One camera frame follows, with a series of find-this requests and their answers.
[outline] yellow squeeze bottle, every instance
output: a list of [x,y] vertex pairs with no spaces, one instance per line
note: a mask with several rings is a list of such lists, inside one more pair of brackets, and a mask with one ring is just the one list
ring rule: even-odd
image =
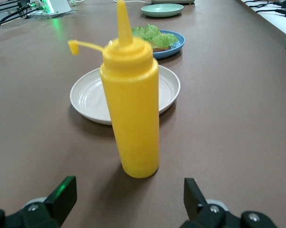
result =
[[103,53],[100,75],[122,167],[145,178],[159,167],[158,62],[150,43],[132,36],[123,0],[117,2],[117,16],[118,39],[92,48]]

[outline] brown tabletop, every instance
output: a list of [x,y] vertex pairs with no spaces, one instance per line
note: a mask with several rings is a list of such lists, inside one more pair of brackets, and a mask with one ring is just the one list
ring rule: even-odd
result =
[[87,0],[63,17],[0,26],[0,209],[14,213],[75,175],[78,199],[63,227],[177,228],[191,177],[232,214],[260,211],[286,228],[286,35],[237,0],[196,0],[161,19],[143,16],[145,5],[127,3],[132,27],[186,38],[182,52],[159,60],[181,82],[160,116],[159,170],[127,176],[112,127],[70,104],[71,87],[102,56],[73,56],[67,41],[105,46],[117,36],[116,3]]

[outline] blue plate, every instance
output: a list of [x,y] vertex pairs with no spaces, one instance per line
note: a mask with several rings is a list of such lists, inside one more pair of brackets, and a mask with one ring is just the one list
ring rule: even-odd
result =
[[167,51],[159,51],[159,52],[154,52],[153,57],[155,59],[161,59],[161,58],[166,58],[168,56],[172,56],[173,54],[176,54],[180,49],[183,47],[185,43],[185,38],[179,33],[172,32],[172,31],[167,31],[167,30],[160,30],[161,33],[171,33],[174,34],[178,38],[178,42],[175,42],[172,46],[171,49]]

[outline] food on blue plate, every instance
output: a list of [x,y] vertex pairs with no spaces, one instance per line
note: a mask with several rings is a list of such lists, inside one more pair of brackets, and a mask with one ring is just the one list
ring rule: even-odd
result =
[[166,51],[178,42],[178,38],[171,33],[161,33],[155,25],[147,24],[145,27],[135,27],[132,29],[134,37],[140,37],[152,45],[153,52]]

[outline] screw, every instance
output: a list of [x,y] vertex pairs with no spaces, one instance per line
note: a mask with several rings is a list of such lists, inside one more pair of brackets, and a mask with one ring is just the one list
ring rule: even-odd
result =
[[29,208],[28,211],[35,211],[38,208],[37,204],[32,204]]
[[216,205],[211,205],[210,210],[211,210],[211,212],[214,212],[214,213],[219,212],[219,208]]
[[259,216],[257,214],[255,214],[255,213],[250,213],[248,215],[248,217],[249,217],[250,220],[253,220],[254,222],[259,222],[260,221]]

